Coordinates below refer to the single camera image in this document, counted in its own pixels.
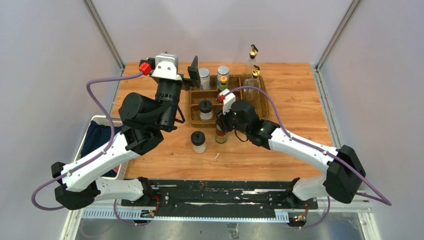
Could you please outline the silver-lid shaker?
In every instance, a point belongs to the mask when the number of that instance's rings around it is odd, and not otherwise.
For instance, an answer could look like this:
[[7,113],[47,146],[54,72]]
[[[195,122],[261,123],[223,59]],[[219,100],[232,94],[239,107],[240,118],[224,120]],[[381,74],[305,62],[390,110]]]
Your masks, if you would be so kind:
[[199,68],[198,69],[199,77],[200,77],[200,90],[210,90],[211,82],[210,82],[210,71],[207,68]]
[[221,82],[221,77],[225,76],[227,79],[230,75],[230,69],[227,65],[221,65],[217,68],[217,84],[219,85]]

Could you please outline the sauce bottle yellow cap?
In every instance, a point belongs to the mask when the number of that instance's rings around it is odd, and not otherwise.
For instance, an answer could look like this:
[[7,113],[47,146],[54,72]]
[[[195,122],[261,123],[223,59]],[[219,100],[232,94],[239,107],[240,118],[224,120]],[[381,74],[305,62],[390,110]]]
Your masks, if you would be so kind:
[[224,131],[216,128],[215,129],[215,141],[219,144],[223,144],[227,141],[227,136]]
[[228,77],[226,75],[222,75],[218,80],[218,90],[220,92],[226,90],[228,88]]

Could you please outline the black-lid spice jar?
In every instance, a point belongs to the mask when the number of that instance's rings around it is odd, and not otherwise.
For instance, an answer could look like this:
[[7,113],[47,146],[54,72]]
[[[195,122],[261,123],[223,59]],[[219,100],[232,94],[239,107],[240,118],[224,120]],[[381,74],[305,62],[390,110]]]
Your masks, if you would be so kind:
[[190,140],[195,153],[202,154],[206,151],[206,137],[202,131],[194,131],[190,136]]
[[198,104],[199,117],[201,121],[211,121],[213,119],[212,102],[204,99]]

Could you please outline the black-lid spice jar front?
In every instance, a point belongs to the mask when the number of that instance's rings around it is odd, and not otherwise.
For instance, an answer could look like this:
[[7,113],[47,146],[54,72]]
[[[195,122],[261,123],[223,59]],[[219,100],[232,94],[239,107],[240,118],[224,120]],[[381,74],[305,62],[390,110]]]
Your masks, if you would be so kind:
[[195,153],[202,154],[206,151],[206,137],[202,131],[194,131],[190,136],[190,140]]

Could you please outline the oil bottle with brown residue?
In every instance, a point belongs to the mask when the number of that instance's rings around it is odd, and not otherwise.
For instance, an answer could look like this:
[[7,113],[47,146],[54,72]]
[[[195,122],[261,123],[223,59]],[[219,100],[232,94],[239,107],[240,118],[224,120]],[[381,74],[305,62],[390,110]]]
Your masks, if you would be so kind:
[[[258,65],[252,65],[249,66],[244,74],[244,80],[243,80],[243,86],[250,86],[255,88],[260,88],[260,67]],[[255,105],[258,97],[259,97],[259,91],[253,88],[244,88],[242,90],[242,97],[246,101],[248,101],[253,106]]]

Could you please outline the clear oil bottle gold spout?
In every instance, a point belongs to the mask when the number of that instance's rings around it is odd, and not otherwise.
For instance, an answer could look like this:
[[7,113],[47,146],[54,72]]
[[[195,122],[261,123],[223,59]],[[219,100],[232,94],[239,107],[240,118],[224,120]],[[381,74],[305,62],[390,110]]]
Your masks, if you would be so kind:
[[251,44],[251,50],[249,51],[249,58],[247,59],[247,61],[245,62],[245,69],[244,69],[244,74],[245,75],[251,75],[252,71],[255,70],[255,65],[257,65],[257,54],[258,54],[258,49],[254,44]]

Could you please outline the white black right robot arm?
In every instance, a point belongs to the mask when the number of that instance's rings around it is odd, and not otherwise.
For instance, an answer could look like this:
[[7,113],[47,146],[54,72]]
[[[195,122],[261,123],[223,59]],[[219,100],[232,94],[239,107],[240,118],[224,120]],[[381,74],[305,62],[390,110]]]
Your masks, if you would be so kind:
[[315,197],[331,197],[344,204],[352,202],[366,176],[352,147],[321,145],[284,132],[279,124],[261,120],[254,107],[244,99],[219,97],[218,100],[223,107],[216,113],[216,123],[224,133],[239,131],[258,147],[291,155],[322,172],[317,177],[297,177],[290,182],[285,195],[290,208],[298,209],[306,200]]

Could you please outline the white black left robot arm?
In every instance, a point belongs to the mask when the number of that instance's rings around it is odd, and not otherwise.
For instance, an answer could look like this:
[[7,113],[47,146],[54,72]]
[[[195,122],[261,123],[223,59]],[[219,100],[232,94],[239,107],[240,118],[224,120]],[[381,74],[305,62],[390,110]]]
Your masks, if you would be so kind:
[[145,177],[132,180],[106,179],[113,167],[138,158],[156,148],[164,139],[163,132],[184,123],[179,106],[182,91],[200,85],[198,58],[188,66],[188,77],[178,72],[176,55],[161,53],[140,61],[139,74],[148,75],[157,83],[154,98],[132,92],[119,108],[122,127],[112,131],[105,145],[80,158],[52,165],[52,176],[59,183],[54,190],[58,203],[68,210],[79,210],[102,200],[126,200],[149,206],[155,198],[150,181]]

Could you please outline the navy blue cloth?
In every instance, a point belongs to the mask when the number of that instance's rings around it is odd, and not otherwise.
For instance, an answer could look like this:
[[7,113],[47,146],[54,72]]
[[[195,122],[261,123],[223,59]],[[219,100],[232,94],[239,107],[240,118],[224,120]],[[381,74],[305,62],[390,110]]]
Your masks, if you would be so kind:
[[91,120],[80,151],[80,157],[83,158],[105,145],[110,140],[110,136],[111,128],[109,126],[98,124]]

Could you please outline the white laundry basket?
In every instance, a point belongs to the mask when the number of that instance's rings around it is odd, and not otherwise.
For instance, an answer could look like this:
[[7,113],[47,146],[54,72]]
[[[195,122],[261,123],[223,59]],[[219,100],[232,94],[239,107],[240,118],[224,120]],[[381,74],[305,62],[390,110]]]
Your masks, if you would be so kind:
[[[91,118],[90,122],[91,121],[95,121],[96,123],[98,123],[100,125],[105,125],[105,126],[110,127],[110,122],[108,121],[108,119],[105,115],[94,115]],[[85,134],[83,136],[82,142],[80,143],[80,146],[78,148],[78,151],[77,151],[77,154],[76,154],[74,161],[77,161],[81,158],[81,149],[82,149],[83,143],[85,141],[85,137],[86,137],[88,127],[86,128]],[[125,178],[127,167],[128,167],[128,161],[121,163],[120,165],[114,167],[111,170],[108,170],[106,173],[104,173],[102,175],[102,177],[105,178],[105,179],[109,179],[109,180],[123,180]]]

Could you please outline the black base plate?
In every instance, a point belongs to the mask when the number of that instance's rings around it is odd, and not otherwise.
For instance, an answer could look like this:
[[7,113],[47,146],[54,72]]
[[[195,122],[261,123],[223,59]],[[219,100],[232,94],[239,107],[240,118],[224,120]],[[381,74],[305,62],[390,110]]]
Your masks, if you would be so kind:
[[276,210],[318,209],[309,199],[291,206],[286,199],[288,181],[151,179],[154,196],[148,207],[160,217],[230,219],[274,218]]

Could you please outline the aluminium frame post left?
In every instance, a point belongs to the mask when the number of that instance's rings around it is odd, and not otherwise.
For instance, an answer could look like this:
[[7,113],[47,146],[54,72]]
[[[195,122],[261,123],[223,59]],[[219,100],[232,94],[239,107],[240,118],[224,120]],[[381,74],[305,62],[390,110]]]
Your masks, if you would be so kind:
[[84,3],[90,17],[92,18],[95,26],[97,27],[97,30],[99,31],[103,41],[105,42],[109,52],[111,53],[112,58],[123,72],[125,69],[125,63],[122,57],[120,56],[118,49],[116,48],[94,2],[92,0],[82,0],[82,2]]

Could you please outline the aluminium frame post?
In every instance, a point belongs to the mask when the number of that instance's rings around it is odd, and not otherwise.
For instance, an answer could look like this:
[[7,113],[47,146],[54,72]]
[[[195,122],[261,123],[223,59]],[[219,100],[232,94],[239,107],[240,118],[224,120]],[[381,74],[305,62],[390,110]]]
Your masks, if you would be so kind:
[[94,2],[92,0],[82,0],[82,2],[84,3],[90,17],[92,18],[95,26],[97,27],[97,30],[99,31],[103,41],[105,42],[109,52],[111,53],[112,58],[123,72],[125,69],[125,63],[122,57],[120,56],[118,49],[116,48]]
[[328,44],[326,45],[321,57],[319,58],[317,64],[315,65],[315,69],[318,71],[323,68],[324,64],[327,62],[328,57],[332,53],[334,47],[338,43],[338,40],[342,36],[345,28],[349,24],[351,18],[354,16],[357,8],[362,3],[362,0],[351,0],[350,4],[341,18],[339,24],[337,25],[332,37],[330,38]]

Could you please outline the aluminium frame post right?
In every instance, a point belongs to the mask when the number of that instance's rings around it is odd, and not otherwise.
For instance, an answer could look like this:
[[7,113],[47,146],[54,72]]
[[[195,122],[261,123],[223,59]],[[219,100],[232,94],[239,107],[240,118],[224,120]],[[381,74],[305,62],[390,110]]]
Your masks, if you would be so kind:
[[338,40],[342,36],[345,28],[349,24],[351,18],[354,16],[357,8],[362,3],[362,0],[351,0],[350,4],[341,18],[339,24],[337,25],[332,37],[330,38],[328,44],[326,45],[321,57],[319,58],[317,64],[315,65],[315,69],[318,71],[323,68],[324,64],[327,62],[328,57],[332,53],[334,47],[338,43]]

